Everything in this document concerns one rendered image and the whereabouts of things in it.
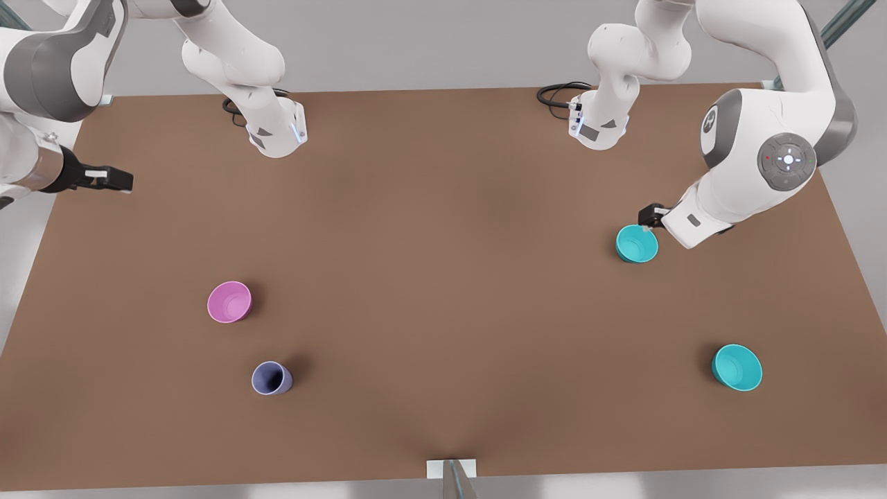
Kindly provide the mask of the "pink bowl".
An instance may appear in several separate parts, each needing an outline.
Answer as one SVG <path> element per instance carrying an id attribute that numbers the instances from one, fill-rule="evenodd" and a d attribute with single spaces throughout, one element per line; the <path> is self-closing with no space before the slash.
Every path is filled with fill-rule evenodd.
<path id="1" fill-rule="evenodd" d="M 207 303 L 209 316 L 222 324 L 246 318 L 252 306 L 252 293 L 247 285 L 240 281 L 222 282 L 212 290 Z"/>

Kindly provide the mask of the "purple cup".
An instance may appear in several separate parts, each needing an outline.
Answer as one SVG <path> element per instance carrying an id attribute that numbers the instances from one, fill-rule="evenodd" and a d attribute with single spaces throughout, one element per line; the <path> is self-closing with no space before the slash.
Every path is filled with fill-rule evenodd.
<path id="1" fill-rule="evenodd" d="M 251 376 L 253 390 L 263 396 L 285 394 L 292 387 L 292 374 L 276 361 L 263 361 Z"/>

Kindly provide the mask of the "teal blue bowl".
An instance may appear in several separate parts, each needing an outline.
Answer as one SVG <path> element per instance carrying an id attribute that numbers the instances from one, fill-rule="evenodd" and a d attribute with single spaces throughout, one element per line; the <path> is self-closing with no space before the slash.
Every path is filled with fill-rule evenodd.
<path id="1" fill-rule="evenodd" d="M 650 227 L 625 225 L 617 232 L 615 250 L 625 262 L 644 264 L 657 256 L 659 243 Z"/>
<path id="2" fill-rule="evenodd" d="M 762 363 L 756 353 L 740 344 L 727 344 L 712 357 L 713 376 L 730 389 L 749 392 L 762 382 Z"/>

